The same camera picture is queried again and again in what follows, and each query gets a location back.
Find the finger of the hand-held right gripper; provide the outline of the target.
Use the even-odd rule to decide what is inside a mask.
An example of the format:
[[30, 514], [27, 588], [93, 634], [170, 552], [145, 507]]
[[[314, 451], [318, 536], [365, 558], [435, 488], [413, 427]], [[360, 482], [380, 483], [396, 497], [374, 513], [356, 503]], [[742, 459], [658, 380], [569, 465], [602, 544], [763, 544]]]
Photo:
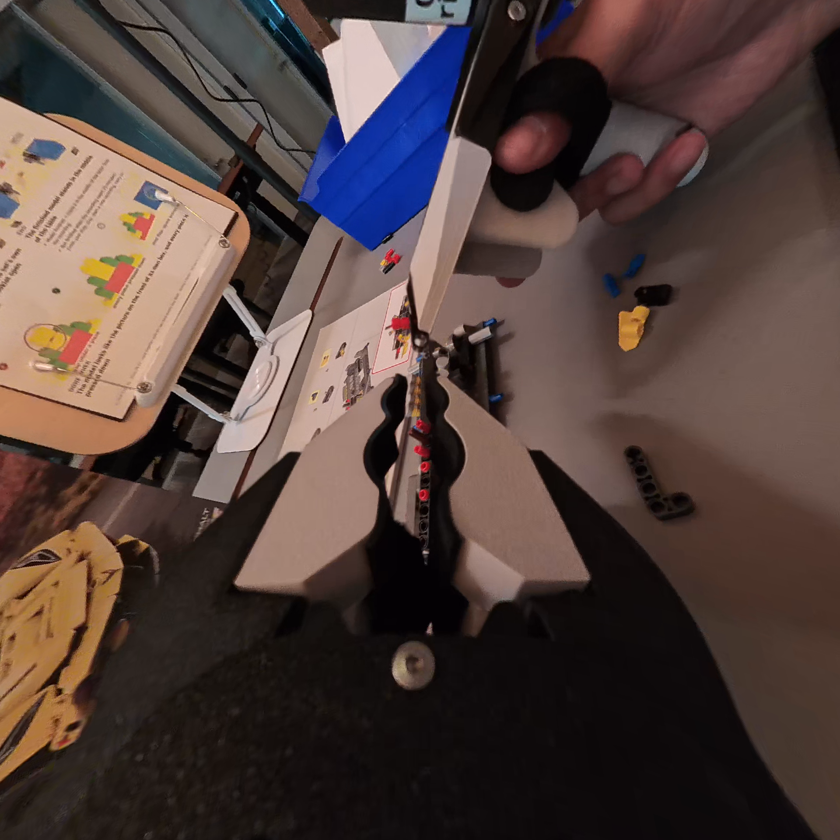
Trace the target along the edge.
[[485, 148], [450, 136], [410, 263], [412, 329], [434, 326], [490, 171]]

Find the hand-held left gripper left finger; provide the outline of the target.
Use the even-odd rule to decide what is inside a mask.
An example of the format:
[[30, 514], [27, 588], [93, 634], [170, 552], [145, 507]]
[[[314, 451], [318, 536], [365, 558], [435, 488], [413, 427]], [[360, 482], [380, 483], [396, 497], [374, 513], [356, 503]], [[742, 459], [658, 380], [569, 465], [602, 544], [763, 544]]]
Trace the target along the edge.
[[396, 607], [407, 582], [407, 533], [393, 517], [387, 478], [400, 455], [407, 380], [388, 377], [299, 453], [234, 579], [242, 592]]

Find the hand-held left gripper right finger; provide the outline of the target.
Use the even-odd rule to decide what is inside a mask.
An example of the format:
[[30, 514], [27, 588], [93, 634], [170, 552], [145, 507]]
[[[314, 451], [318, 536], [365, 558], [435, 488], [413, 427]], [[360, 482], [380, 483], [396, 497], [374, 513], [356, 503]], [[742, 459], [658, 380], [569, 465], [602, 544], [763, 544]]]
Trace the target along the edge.
[[526, 446], [449, 380], [429, 396], [434, 632], [477, 635], [500, 604], [584, 589], [591, 575]]

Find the black angled lego beam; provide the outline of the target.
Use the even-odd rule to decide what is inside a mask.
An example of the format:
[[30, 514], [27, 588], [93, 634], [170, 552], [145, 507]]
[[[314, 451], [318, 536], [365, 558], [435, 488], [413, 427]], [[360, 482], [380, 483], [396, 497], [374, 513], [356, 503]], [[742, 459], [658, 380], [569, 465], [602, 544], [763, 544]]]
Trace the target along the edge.
[[663, 489], [640, 447], [630, 445], [623, 454], [644, 506], [657, 521], [686, 518], [695, 512], [695, 502], [689, 494], [681, 491], [668, 493]]

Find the lego car chassis model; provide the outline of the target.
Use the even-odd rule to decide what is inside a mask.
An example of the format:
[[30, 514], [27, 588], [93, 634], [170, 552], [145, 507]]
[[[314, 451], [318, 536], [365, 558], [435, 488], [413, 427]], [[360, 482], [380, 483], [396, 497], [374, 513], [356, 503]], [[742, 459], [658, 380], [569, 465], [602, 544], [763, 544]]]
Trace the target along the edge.
[[490, 415], [503, 399], [497, 385], [494, 318], [460, 325], [443, 343], [413, 353], [406, 370], [406, 409], [396, 434], [399, 455], [390, 474], [395, 520], [415, 538], [428, 569], [454, 565], [462, 537], [456, 528], [452, 490], [466, 465], [466, 450], [445, 417], [450, 395], [464, 393]]

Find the lego instruction booklet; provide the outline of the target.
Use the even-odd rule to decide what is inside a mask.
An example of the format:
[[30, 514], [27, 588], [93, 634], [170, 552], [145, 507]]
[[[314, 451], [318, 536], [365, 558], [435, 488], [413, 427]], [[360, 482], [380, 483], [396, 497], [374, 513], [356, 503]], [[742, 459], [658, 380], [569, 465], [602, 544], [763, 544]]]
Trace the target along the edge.
[[301, 452], [310, 441], [393, 375], [413, 362], [410, 330], [394, 319], [409, 314], [407, 282], [322, 328], [279, 452]]

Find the small yellow lego connector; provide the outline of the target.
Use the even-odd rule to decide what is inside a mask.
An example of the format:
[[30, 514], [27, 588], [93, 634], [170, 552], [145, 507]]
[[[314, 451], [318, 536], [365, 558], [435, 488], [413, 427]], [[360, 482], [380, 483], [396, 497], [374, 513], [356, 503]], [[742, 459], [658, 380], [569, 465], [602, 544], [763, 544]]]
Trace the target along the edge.
[[617, 342], [622, 351], [629, 352], [638, 347], [649, 316], [650, 308], [642, 305], [636, 305], [633, 310], [618, 312]]

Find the black lego set box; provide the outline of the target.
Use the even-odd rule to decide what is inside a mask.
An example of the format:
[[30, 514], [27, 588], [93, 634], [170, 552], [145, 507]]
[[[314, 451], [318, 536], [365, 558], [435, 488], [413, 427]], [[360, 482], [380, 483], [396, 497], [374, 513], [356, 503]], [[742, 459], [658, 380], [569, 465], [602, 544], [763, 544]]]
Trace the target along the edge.
[[49, 838], [38, 812], [81, 752], [106, 669], [165, 565], [226, 506], [2, 451], [2, 838]]

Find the person's right hand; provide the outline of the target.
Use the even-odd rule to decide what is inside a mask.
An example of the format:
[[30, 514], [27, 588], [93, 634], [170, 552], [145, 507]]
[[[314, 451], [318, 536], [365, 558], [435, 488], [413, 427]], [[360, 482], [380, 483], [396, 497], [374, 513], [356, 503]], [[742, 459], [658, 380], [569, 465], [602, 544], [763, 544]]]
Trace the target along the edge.
[[613, 156], [569, 190], [580, 218], [613, 225], [664, 201], [713, 136], [738, 121], [825, 37], [838, 1], [586, 1], [538, 48], [582, 59], [611, 97], [689, 123], [649, 164]]

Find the blue plastic bin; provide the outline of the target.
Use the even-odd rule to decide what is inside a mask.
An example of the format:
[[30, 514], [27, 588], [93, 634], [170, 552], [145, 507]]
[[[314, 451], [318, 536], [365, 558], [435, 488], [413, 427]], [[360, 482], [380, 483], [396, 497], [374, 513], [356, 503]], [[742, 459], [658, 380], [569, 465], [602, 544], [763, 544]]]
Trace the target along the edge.
[[300, 202], [370, 250], [422, 211], [445, 153], [469, 35], [469, 27], [445, 27], [349, 142], [333, 115]]

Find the white paper bags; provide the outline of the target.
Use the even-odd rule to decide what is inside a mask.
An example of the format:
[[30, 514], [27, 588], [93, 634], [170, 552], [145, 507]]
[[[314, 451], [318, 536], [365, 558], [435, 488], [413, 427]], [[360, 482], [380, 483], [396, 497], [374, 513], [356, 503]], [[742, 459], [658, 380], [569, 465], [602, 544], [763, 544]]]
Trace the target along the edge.
[[349, 142], [443, 34], [441, 25], [337, 18], [339, 39], [322, 50], [335, 111]]

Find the white metal stand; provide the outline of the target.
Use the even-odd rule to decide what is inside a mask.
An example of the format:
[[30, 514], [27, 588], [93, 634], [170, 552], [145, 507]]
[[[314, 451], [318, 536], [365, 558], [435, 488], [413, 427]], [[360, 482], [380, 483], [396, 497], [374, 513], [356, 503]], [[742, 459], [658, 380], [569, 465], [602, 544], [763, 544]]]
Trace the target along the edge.
[[215, 445], [218, 453], [246, 453], [261, 444], [269, 431], [307, 337], [313, 312], [310, 309], [302, 311], [265, 332], [233, 286], [225, 289], [224, 299], [256, 347], [255, 359], [246, 372], [233, 407], [226, 413], [219, 413], [179, 384], [174, 385], [171, 392], [222, 425]]

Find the black metal pole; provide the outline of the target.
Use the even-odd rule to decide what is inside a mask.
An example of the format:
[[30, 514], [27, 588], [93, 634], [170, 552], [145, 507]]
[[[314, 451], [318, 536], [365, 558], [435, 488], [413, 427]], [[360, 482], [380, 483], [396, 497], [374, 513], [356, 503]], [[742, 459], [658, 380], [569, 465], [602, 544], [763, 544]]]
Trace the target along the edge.
[[198, 117], [217, 137], [223, 140], [247, 167], [273, 187], [294, 209], [313, 223], [319, 214], [309, 205], [298, 201], [298, 193], [286, 182], [245, 140], [240, 139], [200, 98], [168, 70], [137, 38], [130, 34], [117, 18], [108, 12], [100, 2], [77, 1], [76, 4], [88, 14], [105, 32], [114, 38], [128, 54], [159, 81], [175, 98]]

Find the wooden instruction board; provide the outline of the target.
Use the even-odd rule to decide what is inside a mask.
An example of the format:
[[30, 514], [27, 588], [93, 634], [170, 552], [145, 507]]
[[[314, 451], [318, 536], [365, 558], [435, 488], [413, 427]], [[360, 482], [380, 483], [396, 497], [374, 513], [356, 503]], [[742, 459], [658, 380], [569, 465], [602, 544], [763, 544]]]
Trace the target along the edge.
[[1, 102], [1, 431], [146, 435], [245, 254], [245, 212], [79, 120]]

